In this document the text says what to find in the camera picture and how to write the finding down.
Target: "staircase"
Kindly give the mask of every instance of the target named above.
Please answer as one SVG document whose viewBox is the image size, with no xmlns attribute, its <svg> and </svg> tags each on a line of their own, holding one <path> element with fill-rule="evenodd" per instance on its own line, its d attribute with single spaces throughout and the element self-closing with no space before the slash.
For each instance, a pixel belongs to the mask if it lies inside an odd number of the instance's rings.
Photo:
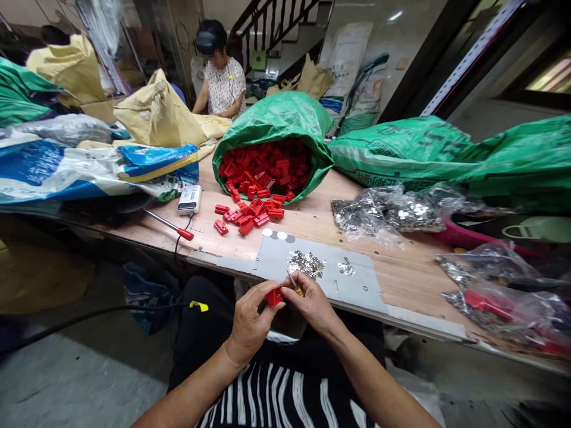
<svg viewBox="0 0 571 428">
<path fill-rule="evenodd" d="M 303 66 L 307 52 L 318 55 L 332 5 L 324 0 L 252 0 L 230 31 L 231 38 L 241 41 L 246 75 L 280 80 L 290 67 Z M 252 59 L 261 58 L 261 52 L 266 61 L 260 68 Z"/>
</svg>

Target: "red screwdriver handle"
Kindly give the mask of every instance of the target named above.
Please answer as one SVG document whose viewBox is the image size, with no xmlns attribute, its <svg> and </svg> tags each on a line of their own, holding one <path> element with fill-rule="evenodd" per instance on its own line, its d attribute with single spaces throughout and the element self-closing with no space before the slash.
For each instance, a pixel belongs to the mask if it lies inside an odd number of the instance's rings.
<svg viewBox="0 0 571 428">
<path fill-rule="evenodd" d="M 177 229 L 177 232 L 179 235 L 181 235 L 187 241 L 192 241 L 192 238 L 194 238 L 194 233 L 189 232 L 188 230 Z"/>
</svg>

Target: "workbench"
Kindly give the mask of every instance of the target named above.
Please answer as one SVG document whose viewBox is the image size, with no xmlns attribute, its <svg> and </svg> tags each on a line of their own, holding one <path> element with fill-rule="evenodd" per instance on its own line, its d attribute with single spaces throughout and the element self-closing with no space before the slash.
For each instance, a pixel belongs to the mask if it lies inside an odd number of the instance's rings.
<svg viewBox="0 0 571 428">
<path fill-rule="evenodd" d="M 406 238 L 404 250 L 389 250 L 368 239 L 348 240 L 334 222 L 331 200 L 354 199 L 362 186 L 339 172 L 330 170 L 319 187 L 307 198 L 284 207 L 284 219 L 272 220 L 262 228 L 255 228 L 248 236 L 242 237 L 238 233 L 238 228 L 233 225 L 229 225 L 230 231 L 224 236 L 220 236 L 214 228 L 214 221 L 221 219 L 221 215 L 214 213 L 215 205 L 233 207 L 236 204 L 214 178 L 212 154 L 202 159 L 199 166 L 198 184 L 202 186 L 203 193 L 200 212 L 194 216 L 191 227 L 202 233 L 194 232 L 192 241 L 180 240 L 177 250 L 179 260 L 219 270 L 238 278 L 260 280 L 236 266 L 240 266 L 240 262 L 247 264 L 256 260 L 263 239 L 262 229 L 266 227 L 273 231 L 286 232 L 296 238 L 341 247 L 371 258 L 381 286 L 382 300 L 388 306 L 388 313 L 375 312 L 330 299 L 333 306 L 423 336 L 462 342 L 479 347 L 483 351 L 545 368 L 543 358 L 499 351 L 490 346 L 498 342 L 460 314 L 441 296 L 441 292 L 457 289 L 456 284 L 434 259 L 437 253 L 450 252 L 447 245 L 421 232 L 404 235 Z M 188 217 L 177 213 L 177 203 L 178 200 L 174 200 L 148 208 L 184 228 L 188 223 Z M 170 255 L 174 252 L 178 238 L 174 230 L 146 215 L 141 215 L 119 228 L 90 224 L 86 221 L 74 223 L 98 231 L 106 237 Z M 282 281 L 285 276 L 286 272 L 278 272 L 276 278 L 268 279 Z"/>
</svg>

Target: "screwdriver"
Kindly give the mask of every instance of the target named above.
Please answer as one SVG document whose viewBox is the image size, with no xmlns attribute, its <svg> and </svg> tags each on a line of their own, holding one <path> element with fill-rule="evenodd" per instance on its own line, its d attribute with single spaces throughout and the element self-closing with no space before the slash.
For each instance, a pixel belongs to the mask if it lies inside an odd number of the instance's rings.
<svg viewBox="0 0 571 428">
<path fill-rule="evenodd" d="M 303 297 L 303 290 L 296 284 L 296 282 L 293 280 L 293 278 L 290 275 L 290 271 L 289 270 L 285 270 L 287 272 L 287 276 L 290 277 L 291 280 L 291 284 L 293 285 L 293 289 L 294 291 L 297 293 L 297 295 L 299 295 L 300 297 Z"/>
<path fill-rule="evenodd" d="M 172 224 L 171 222 L 166 221 L 163 217 L 159 217 L 157 214 L 143 208 L 143 211 L 145 211 L 145 213 L 147 213 L 148 215 L 150 215 L 151 217 L 153 217 L 155 220 L 160 221 L 161 223 L 163 223 L 164 225 L 170 227 L 171 229 L 177 231 L 177 233 L 179 235 L 181 235 L 184 239 L 186 239 L 187 241 L 192 241 L 192 239 L 194 238 L 194 233 L 189 232 L 186 229 L 182 229 L 182 228 L 178 228 L 176 227 L 174 224 Z"/>
</svg>

